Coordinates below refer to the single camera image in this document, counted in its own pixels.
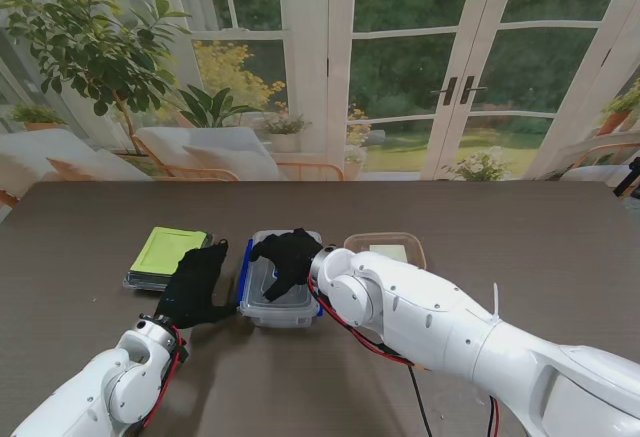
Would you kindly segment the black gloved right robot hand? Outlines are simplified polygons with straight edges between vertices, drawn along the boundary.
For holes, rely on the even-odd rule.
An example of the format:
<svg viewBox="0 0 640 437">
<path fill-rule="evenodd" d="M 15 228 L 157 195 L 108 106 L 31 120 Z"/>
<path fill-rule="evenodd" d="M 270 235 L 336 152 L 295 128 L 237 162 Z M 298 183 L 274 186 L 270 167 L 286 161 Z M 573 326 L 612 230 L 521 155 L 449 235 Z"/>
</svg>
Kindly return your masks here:
<svg viewBox="0 0 640 437">
<path fill-rule="evenodd" d="M 305 285 L 312 261 L 322 249 L 322 244 L 302 228 L 281 235 L 270 234 L 255 244 L 249 261 L 266 258 L 277 272 L 276 281 L 264 292 L 264 298 L 273 302 L 292 287 Z"/>
</svg>

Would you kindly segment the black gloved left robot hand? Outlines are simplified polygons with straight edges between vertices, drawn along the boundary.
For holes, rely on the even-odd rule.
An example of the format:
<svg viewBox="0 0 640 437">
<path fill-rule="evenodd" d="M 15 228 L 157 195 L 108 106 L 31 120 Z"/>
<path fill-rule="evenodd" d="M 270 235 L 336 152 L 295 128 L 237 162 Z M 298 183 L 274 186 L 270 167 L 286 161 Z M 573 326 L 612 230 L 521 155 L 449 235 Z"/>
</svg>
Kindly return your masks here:
<svg viewBox="0 0 640 437">
<path fill-rule="evenodd" d="M 213 293 L 227 255 L 228 242 L 192 249 L 185 253 L 171 275 L 154 312 L 178 329 L 216 324 L 237 313 L 235 303 L 213 304 Z"/>
</svg>

